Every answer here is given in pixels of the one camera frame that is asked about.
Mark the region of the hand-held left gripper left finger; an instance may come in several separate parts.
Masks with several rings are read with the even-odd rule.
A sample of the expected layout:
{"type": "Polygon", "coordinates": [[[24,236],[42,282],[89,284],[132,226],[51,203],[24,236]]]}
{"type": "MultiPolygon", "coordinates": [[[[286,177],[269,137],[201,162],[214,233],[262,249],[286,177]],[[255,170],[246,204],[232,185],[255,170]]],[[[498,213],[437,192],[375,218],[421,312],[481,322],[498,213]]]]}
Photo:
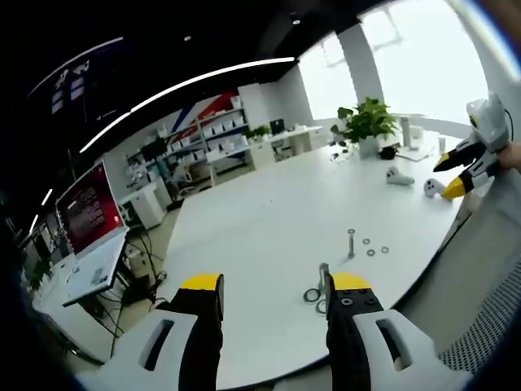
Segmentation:
{"type": "Polygon", "coordinates": [[[223,318],[224,275],[196,275],[127,331],[107,363],[77,379],[84,390],[215,390],[223,318]]]}

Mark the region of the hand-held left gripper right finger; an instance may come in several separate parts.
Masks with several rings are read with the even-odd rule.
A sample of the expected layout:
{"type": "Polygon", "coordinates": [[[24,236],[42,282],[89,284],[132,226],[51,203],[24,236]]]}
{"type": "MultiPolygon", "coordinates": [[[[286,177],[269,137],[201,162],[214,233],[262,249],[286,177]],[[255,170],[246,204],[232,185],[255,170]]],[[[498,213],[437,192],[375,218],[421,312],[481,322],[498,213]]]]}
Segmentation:
{"type": "Polygon", "coordinates": [[[466,371],[436,356],[433,340],[396,310],[384,310],[362,278],[323,275],[326,346],[335,390],[462,390],[466,371]]]}

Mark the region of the person's right hand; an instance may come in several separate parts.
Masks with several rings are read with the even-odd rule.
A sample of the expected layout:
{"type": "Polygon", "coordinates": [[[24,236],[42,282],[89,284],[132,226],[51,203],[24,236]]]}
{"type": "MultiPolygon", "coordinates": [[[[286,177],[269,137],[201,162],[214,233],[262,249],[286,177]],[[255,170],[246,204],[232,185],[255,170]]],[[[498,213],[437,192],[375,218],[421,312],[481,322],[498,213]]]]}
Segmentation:
{"type": "Polygon", "coordinates": [[[521,144],[509,142],[497,154],[497,159],[503,169],[516,169],[521,171],[521,144]]]}

